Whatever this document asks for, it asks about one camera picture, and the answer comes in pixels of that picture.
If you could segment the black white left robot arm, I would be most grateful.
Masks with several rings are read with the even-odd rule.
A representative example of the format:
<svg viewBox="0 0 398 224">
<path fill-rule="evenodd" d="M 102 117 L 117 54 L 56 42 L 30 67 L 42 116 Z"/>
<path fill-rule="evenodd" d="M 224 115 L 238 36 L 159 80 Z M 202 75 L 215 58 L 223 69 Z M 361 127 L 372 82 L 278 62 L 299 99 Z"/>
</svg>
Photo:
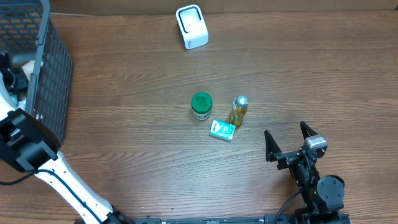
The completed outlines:
<svg viewBox="0 0 398 224">
<path fill-rule="evenodd" d="M 1 84 L 1 160 L 25 176 L 43 180 L 82 217 L 83 223 L 130 223 L 131 220 L 100 197 L 72 169 L 60 152 L 57 137 L 42 123 L 18 108 L 7 85 Z"/>
</svg>

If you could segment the teal tissue pack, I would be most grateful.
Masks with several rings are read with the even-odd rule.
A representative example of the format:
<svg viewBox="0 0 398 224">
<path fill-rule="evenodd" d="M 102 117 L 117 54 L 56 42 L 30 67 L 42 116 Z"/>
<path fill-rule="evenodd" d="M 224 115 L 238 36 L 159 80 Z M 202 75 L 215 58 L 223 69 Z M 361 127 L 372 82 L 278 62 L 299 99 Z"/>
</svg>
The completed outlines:
<svg viewBox="0 0 398 224">
<path fill-rule="evenodd" d="M 235 129 L 236 129 L 236 126 L 233 124 L 225 123 L 218 119 L 214 119 L 211 124 L 209 135 L 214 138 L 218 138 L 218 139 L 222 139 L 224 141 L 231 142 L 233 140 L 233 135 L 234 135 Z"/>
</svg>

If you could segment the grey plastic basket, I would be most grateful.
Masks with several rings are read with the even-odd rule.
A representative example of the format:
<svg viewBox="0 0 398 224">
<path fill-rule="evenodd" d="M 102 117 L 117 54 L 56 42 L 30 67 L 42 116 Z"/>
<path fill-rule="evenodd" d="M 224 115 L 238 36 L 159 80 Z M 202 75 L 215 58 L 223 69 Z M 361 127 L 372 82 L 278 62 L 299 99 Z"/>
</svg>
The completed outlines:
<svg viewBox="0 0 398 224">
<path fill-rule="evenodd" d="M 50 19 L 48 0 L 1 0 L 1 52 L 34 57 L 25 111 L 65 139 L 73 60 Z"/>
</svg>

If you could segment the brown snack pouch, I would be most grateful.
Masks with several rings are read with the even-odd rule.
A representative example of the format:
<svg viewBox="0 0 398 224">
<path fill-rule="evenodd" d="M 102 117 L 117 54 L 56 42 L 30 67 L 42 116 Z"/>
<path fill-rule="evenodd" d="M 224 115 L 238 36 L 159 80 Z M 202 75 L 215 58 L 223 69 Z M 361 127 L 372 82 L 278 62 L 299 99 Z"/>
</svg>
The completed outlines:
<svg viewBox="0 0 398 224">
<path fill-rule="evenodd" d="M 26 76 L 28 82 L 31 81 L 30 75 L 31 75 L 31 74 L 33 73 L 33 71 L 34 71 L 34 64 L 35 64 L 35 61 L 34 61 L 34 60 L 30 60 L 30 61 L 28 61 L 27 63 L 25 63 L 25 64 L 22 66 L 22 70 L 23 70 L 23 72 L 25 73 L 25 76 Z"/>
</svg>

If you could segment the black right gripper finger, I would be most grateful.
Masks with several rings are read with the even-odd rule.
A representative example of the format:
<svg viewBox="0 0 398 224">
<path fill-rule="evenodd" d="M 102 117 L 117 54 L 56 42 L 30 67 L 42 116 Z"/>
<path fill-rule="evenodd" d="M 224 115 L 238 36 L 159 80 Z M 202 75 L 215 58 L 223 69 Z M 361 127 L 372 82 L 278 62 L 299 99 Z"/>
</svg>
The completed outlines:
<svg viewBox="0 0 398 224">
<path fill-rule="evenodd" d="M 264 131 L 264 137 L 266 140 L 266 161 L 274 162 L 282 154 L 282 151 L 268 130 Z"/>
<path fill-rule="evenodd" d="M 300 129 L 301 129 L 301 132 L 302 132 L 302 135 L 303 135 L 303 138 L 304 138 L 304 139 L 309 138 L 309 137 L 312 137 L 312 136 L 318 135 L 318 133 L 315 132 L 315 131 L 314 131 L 309 125 L 307 125 L 306 122 L 304 122 L 304 121 L 301 121 L 301 122 L 300 122 Z"/>
</svg>

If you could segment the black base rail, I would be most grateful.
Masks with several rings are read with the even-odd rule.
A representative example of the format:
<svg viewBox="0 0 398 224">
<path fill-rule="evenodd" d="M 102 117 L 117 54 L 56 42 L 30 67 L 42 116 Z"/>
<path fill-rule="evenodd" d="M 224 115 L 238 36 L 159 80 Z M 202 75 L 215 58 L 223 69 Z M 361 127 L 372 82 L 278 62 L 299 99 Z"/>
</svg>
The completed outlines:
<svg viewBox="0 0 398 224">
<path fill-rule="evenodd" d="M 341 223 L 350 224 L 349 215 L 313 217 L 312 221 L 300 221 L 293 214 L 265 215 L 264 217 L 235 217 L 235 218 L 184 218 L 161 220 L 160 218 L 135 218 L 133 224 L 294 224 L 294 223 Z"/>
</svg>

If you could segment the yellow dish soap bottle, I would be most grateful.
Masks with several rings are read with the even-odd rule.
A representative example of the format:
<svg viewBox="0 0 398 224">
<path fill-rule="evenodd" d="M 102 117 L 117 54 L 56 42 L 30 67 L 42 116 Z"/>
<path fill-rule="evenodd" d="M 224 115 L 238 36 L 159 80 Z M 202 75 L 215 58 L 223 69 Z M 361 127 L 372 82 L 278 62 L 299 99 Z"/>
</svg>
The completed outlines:
<svg viewBox="0 0 398 224">
<path fill-rule="evenodd" d="M 239 95 L 233 100 L 231 112 L 229 113 L 229 123 L 240 127 L 243 124 L 243 119 L 248 110 L 248 98 L 244 95 Z"/>
</svg>

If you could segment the white barcode scanner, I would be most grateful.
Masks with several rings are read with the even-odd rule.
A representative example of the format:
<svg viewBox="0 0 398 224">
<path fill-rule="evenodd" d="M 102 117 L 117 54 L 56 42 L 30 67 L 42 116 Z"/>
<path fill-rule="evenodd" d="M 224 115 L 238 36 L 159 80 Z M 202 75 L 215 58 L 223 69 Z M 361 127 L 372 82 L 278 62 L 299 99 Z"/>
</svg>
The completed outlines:
<svg viewBox="0 0 398 224">
<path fill-rule="evenodd" d="M 198 5 L 191 4 L 177 9 L 175 17 L 187 50 L 195 49 L 208 43 L 208 29 Z"/>
</svg>

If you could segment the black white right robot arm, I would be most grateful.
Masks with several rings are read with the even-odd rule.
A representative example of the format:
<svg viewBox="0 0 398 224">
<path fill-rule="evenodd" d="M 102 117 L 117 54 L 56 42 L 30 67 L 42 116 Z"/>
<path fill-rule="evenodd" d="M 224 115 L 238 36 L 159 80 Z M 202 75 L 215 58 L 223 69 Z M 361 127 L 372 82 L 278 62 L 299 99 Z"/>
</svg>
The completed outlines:
<svg viewBox="0 0 398 224">
<path fill-rule="evenodd" d="M 350 223 L 348 215 L 341 214 L 344 208 L 345 182 L 337 175 L 320 177 L 315 166 L 326 153 L 326 139 L 315 132 L 304 121 L 300 122 L 303 145 L 298 150 L 283 153 L 271 133 L 264 131 L 266 161 L 276 162 L 279 170 L 288 169 L 298 191 L 291 196 L 275 215 L 265 215 L 265 223 Z M 305 206 L 293 214 L 282 212 L 298 195 Z"/>
</svg>

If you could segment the green lid jar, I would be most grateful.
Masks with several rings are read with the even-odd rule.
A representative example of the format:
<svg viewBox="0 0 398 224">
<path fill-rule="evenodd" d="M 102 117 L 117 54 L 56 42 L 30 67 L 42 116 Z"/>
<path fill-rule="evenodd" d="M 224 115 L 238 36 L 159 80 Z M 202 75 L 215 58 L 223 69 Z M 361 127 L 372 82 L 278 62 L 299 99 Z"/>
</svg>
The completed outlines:
<svg viewBox="0 0 398 224">
<path fill-rule="evenodd" d="M 191 108 L 195 119 L 208 119 L 211 116 L 212 107 L 213 100 L 208 93 L 199 92 L 192 97 Z"/>
</svg>

